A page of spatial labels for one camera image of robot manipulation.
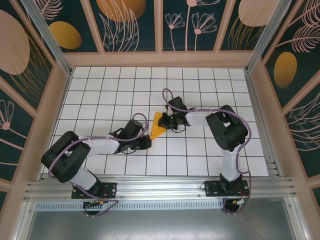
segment pink line drawing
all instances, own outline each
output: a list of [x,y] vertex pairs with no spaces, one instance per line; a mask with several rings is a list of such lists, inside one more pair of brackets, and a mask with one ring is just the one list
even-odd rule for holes
[[124,2],[122,13],[121,6],[115,0],[110,0],[110,3],[99,1],[107,15],[116,19],[112,21],[99,13],[104,26],[103,47],[107,52],[128,52],[134,47],[135,52],[139,44],[139,26],[133,11],[128,9]]
[[1,162],[1,161],[0,161],[0,164],[10,165],[10,166],[18,166],[18,163],[7,163],[7,162]]
[[[292,109],[286,118],[293,140],[302,145],[299,151],[313,151],[320,148],[320,93],[302,107]],[[298,126],[300,130],[291,129]]]
[[279,43],[276,48],[291,43],[292,49],[298,53],[310,53],[320,43],[320,0],[308,0],[304,6],[303,14],[290,23],[302,20],[304,26],[300,27],[293,38]]
[[188,12],[186,15],[186,25],[185,25],[185,50],[188,51],[188,26],[189,26],[189,16],[190,9],[195,6],[207,6],[218,4],[220,0],[186,0],[186,4],[188,4]]
[[171,43],[172,43],[173,51],[176,51],[175,44],[174,44],[174,38],[172,35],[172,29],[184,27],[185,22],[183,21],[181,13],[179,13],[179,14],[174,13],[174,14],[172,14],[172,17],[170,15],[170,13],[168,13],[165,15],[165,20],[170,28]]
[[[7,105],[3,99],[0,100],[0,130],[9,130],[18,136],[27,139],[26,136],[16,132],[15,130],[11,129],[11,120],[14,115],[15,104],[11,101],[8,101]],[[0,142],[3,142],[11,147],[14,147],[19,150],[23,150],[23,147],[17,146],[11,142],[8,142],[4,139],[0,138]]]
[[214,25],[216,20],[212,14],[202,14],[199,18],[199,13],[192,14],[192,25],[195,33],[194,50],[197,51],[197,38],[200,34],[212,33],[217,30],[217,25]]

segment yellow object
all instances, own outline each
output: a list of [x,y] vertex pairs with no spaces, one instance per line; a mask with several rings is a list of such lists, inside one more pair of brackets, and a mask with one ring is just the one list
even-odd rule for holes
[[55,21],[50,24],[49,29],[60,47],[76,49],[81,46],[80,33],[71,24],[65,21]]
[[22,25],[9,13],[0,10],[0,69],[11,75],[21,74],[29,63],[30,45]]
[[279,88],[288,87],[295,78],[297,72],[297,59],[291,52],[280,54],[274,66],[274,81]]
[[120,23],[130,21],[130,10],[138,19],[146,9],[146,0],[96,0],[96,3],[105,16]]
[[278,2],[279,0],[241,0],[238,9],[239,19],[249,27],[265,26]]
[[156,139],[157,137],[159,137],[160,135],[164,134],[167,131],[167,129],[165,129],[164,127],[158,126],[158,122],[161,117],[162,117],[162,112],[156,112],[154,114],[152,130],[150,135],[151,140]]

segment leaf illustration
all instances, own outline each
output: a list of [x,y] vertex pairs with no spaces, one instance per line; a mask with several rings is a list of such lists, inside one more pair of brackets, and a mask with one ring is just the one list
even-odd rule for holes
[[303,10],[302,21],[309,27],[320,23],[320,0],[307,1]]
[[115,37],[113,31],[110,28],[110,20],[108,18],[105,19],[100,13],[99,15],[104,26],[104,37],[102,41],[103,46],[106,48],[108,52],[113,52],[115,49]]
[[291,40],[278,44],[276,48],[287,43],[291,43],[295,52],[310,53],[320,43],[320,25],[300,27]]
[[41,16],[47,20],[53,20],[61,11],[61,0],[34,0]]
[[109,3],[104,0],[98,1],[103,11],[110,17],[110,19],[105,18],[99,14],[104,25],[103,46],[105,50],[108,52],[135,51],[139,44],[139,27],[135,14],[127,8],[124,2],[120,8],[115,0],[110,0]]
[[320,148],[320,93],[306,105],[292,109],[286,119],[299,151]]
[[289,125],[296,124],[299,121],[304,120],[308,114],[312,114],[314,111],[320,108],[320,93],[308,104],[292,109],[289,112],[289,117],[286,118]]

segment enclosure wall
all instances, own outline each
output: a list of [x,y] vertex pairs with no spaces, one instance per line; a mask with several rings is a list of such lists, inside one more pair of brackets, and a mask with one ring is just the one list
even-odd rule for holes
[[285,177],[320,236],[320,2],[296,1],[252,72]]
[[66,75],[14,1],[0,3],[0,239],[15,226],[58,112]]

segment black grid line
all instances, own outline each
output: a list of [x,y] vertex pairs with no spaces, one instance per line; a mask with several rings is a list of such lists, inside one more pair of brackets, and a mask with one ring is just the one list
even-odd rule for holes
[[215,70],[214,70],[214,69],[213,69],[213,78],[214,78],[214,86],[215,86],[216,100],[217,100],[217,102],[218,102],[218,107],[220,108],[219,97],[218,97],[218,89],[217,89],[217,83],[216,83],[216,75],[215,75]]
[[[201,93],[200,93],[200,104],[201,104],[201,108],[203,108],[202,106],[202,99],[201,99]],[[206,142],[206,133],[205,133],[205,127],[203,127],[203,137],[204,137],[204,148],[205,148],[205,156],[206,156],[206,170],[208,172],[208,176],[209,176],[209,163],[208,163],[208,153],[207,153],[207,142]]]
[[[131,102],[131,113],[130,113],[130,119],[132,118],[132,109],[134,105],[134,97],[135,97],[135,85],[136,85],[136,74],[137,74],[137,67],[135,67],[134,71],[134,80],[133,80],[133,89],[132,89],[132,102]],[[126,175],[127,171],[127,162],[128,162],[128,154],[125,155],[125,168],[124,168],[124,175]]]
[[[147,116],[147,118],[148,118],[148,121],[147,121],[147,123],[148,123],[147,134],[148,134],[148,135],[151,135],[151,132],[149,132],[149,124],[150,124],[150,120],[149,120],[149,118],[150,118],[150,102],[151,102],[151,82],[152,82],[151,77],[152,77],[152,67],[151,67],[151,71],[150,71],[149,108],[148,108],[148,116]],[[147,165],[148,165],[148,149],[146,149],[146,157],[145,157],[145,175],[147,175]]]
[[[87,78],[86,81],[85,81],[84,89],[86,89],[87,83],[88,83],[88,78]],[[82,104],[82,101],[84,100],[84,96],[85,96],[85,91],[83,91],[83,94],[82,94],[81,104]],[[75,120],[73,132],[76,130],[77,121],[78,121],[79,113],[80,113],[80,110],[81,110],[81,104],[80,104],[79,111],[78,111],[78,114],[77,114],[77,117],[76,117],[77,119]],[[85,158],[84,167],[86,167],[86,165],[87,165],[87,159],[88,159],[88,158],[86,157],[86,158]]]
[[[83,92],[83,91],[86,91],[86,92],[98,92],[98,90],[68,90],[68,92]],[[142,91],[142,90],[134,90],[135,92],[139,93],[161,93],[162,91]],[[101,92],[128,92],[128,93],[132,93],[133,91],[129,91],[129,90],[121,90],[121,91],[116,91],[116,90],[101,90]],[[172,91],[173,93],[182,93],[182,91]],[[184,91],[185,93],[199,93],[199,91]],[[231,92],[230,91],[201,91],[201,93],[220,93],[220,94],[230,94]],[[234,92],[235,94],[247,94],[248,92],[243,92],[243,91],[235,91]]]
[[[234,99],[235,110],[236,110],[236,113],[238,114],[237,102],[236,102],[235,94],[233,93],[234,87],[232,86],[232,81],[231,81],[231,76],[230,76],[230,71],[229,71],[229,69],[228,69],[228,73],[229,73],[229,77],[230,77],[230,84],[231,84],[231,88],[232,88],[232,95],[233,95],[233,99]],[[247,168],[249,169],[249,163],[248,163],[248,159],[247,159],[246,147],[244,147],[243,150],[244,150],[244,155],[245,155],[245,160],[246,160],[246,166],[247,166]]]
[[[185,83],[184,83],[184,69],[182,68],[182,90],[183,90],[183,102],[185,102]],[[187,131],[184,131],[184,140],[185,140],[185,158],[186,158],[186,175],[189,176],[188,169],[188,146],[187,146]]]
[[[168,88],[168,68],[166,68],[166,88]],[[165,93],[166,100],[168,101],[168,91]],[[168,138],[165,140],[165,175],[168,176]]]

